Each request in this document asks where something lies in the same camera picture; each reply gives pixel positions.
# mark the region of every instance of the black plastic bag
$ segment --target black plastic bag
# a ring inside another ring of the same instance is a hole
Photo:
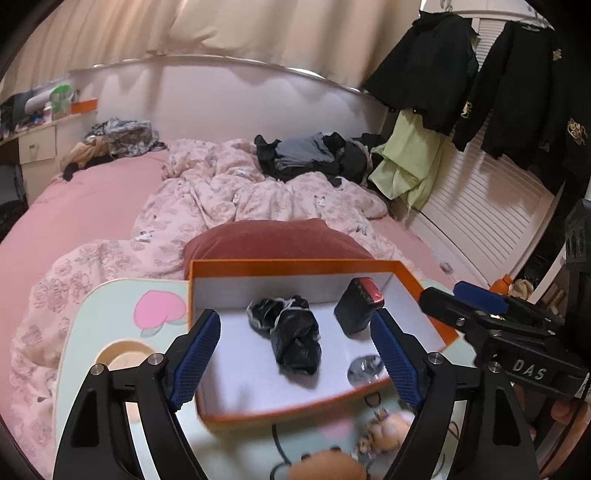
[[[314,375],[322,349],[319,327],[306,299],[262,299],[248,307],[250,324],[270,332],[275,360],[287,371]]]

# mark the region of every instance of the pink heart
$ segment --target pink heart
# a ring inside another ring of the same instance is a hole
[[[186,313],[187,306],[176,293],[150,290],[135,306],[134,323],[141,329],[155,329],[182,319]]]

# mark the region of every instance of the gray clothing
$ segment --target gray clothing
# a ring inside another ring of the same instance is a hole
[[[318,133],[312,137],[292,138],[280,142],[275,151],[277,157],[275,166],[277,170],[284,170],[289,167],[301,167],[312,161],[331,163],[335,157],[326,148],[322,140],[324,135]]]
[[[149,120],[111,118],[93,126],[86,138],[92,136],[105,137],[109,154],[113,158],[139,157],[150,151],[166,149],[166,145],[159,141],[158,131],[152,127]]]

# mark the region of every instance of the red pillow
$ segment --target red pillow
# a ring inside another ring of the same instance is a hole
[[[244,220],[208,230],[183,249],[185,277],[191,260],[207,258],[368,258],[371,254],[323,220]]]

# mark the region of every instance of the plush doll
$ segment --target plush doll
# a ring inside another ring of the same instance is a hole
[[[353,458],[359,459],[359,455],[375,456],[381,452],[398,450],[404,443],[413,420],[414,415],[409,411],[389,413],[380,408],[365,426]]]
[[[369,480],[365,468],[336,447],[303,455],[290,466],[288,480]]]

